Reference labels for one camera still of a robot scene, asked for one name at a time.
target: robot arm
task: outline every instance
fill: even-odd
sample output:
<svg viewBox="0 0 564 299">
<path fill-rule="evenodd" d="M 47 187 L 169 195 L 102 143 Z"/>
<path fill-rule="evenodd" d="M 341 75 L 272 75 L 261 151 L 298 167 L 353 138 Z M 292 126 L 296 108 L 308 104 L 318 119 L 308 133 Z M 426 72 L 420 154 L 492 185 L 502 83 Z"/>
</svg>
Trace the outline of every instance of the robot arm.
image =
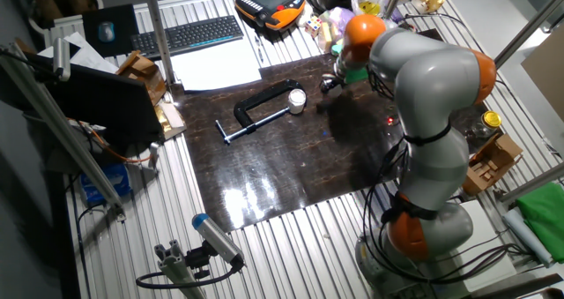
<svg viewBox="0 0 564 299">
<path fill-rule="evenodd" d="M 395 197 L 398 203 L 387 212 L 384 243 L 393 245 L 391 252 L 425 261 L 472 234 L 468 213 L 445 204 L 463 183 L 469 160 L 465 138 L 450 129 L 449 115 L 482 102 L 494 87 L 496 70 L 494 61 L 477 51 L 398 28 L 383 31 L 382 25 L 368 15 L 351 19 L 334 72 L 343 78 L 368 64 L 380 78 L 395 80 L 408 167 Z M 366 55 L 371 38 L 375 40 Z"/>
</svg>

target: black keyboard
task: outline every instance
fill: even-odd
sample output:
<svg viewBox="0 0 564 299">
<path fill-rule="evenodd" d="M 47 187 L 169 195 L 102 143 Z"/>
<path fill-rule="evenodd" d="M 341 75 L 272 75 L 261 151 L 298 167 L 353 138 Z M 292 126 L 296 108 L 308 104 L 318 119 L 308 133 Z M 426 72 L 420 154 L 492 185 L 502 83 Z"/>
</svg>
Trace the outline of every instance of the black keyboard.
<svg viewBox="0 0 564 299">
<path fill-rule="evenodd" d="M 243 33 L 234 16 L 207 19 L 165 29 L 170 55 L 175 56 L 224 42 L 242 39 Z M 160 59 L 155 32 L 131 36 L 134 50 L 151 60 Z"/>
</svg>

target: glass bottle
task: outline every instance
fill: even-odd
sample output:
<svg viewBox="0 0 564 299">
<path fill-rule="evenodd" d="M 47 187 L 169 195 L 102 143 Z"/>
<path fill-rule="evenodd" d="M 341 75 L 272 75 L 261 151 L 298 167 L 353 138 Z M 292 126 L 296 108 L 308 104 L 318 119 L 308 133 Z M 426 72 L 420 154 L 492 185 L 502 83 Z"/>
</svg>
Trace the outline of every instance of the glass bottle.
<svg viewBox="0 0 564 299">
<path fill-rule="evenodd" d="M 472 126 L 474 135 L 478 138 L 490 138 L 501 125 L 501 116 L 488 110 L 482 115 L 479 121 Z"/>
</svg>

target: dark wooden board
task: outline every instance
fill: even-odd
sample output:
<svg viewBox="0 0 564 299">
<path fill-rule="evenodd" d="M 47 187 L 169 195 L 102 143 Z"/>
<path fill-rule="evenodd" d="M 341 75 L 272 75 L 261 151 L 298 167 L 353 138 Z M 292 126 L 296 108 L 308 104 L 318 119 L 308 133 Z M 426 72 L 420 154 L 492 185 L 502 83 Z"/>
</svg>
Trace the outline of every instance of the dark wooden board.
<svg viewBox="0 0 564 299">
<path fill-rule="evenodd" d="M 205 211 L 226 231 L 374 184 L 383 155 L 401 139 L 401 126 L 388 126 L 393 104 L 372 92 L 367 81 L 352 84 L 328 108 L 316 106 L 322 100 L 320 77 L 334 61 L 331 55 L 317 56 L 262 69 L 261 81 L 244 86 L 174 93 L 188 127 L 185 135 Z M 225 145 L 215 120 L 227 134 L 238 131 L 234 104 L 287 78 L 305 89 L 304 112 Z M 279 96 L 249 114 L 257 121 L 284 108 L 286 100 L 287 95 Z M 480 105 L 457 111 L 453 126 L 465 134 L 485 110 Z M 481 143 L 473 141 L 471 152 Z"/>
</svg>

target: clamp handle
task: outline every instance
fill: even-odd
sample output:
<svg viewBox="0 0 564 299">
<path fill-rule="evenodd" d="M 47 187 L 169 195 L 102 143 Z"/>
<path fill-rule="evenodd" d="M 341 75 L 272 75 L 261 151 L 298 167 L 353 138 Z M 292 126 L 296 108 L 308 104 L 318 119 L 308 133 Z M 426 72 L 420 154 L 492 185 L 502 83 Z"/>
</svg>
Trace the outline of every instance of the clamp handle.
<svg viewBox="0 0 564 299">
<path fill-rule="evenodd" d="M 303 87 L 301 87 L 300 83 L 293 79 L 285 79 L 246 100 L 239 101 L 235 104 L 233 110 L 235 118 L 237 118 L 242 128 L 248 129 L 247 133 L 250 134 L 254 132 L 257 127 L 254 125 L 255 122 L 249 117 L 249 114 L 247 114 L 247 111 L 296 88 L 303 91 Z"/>
</svg>

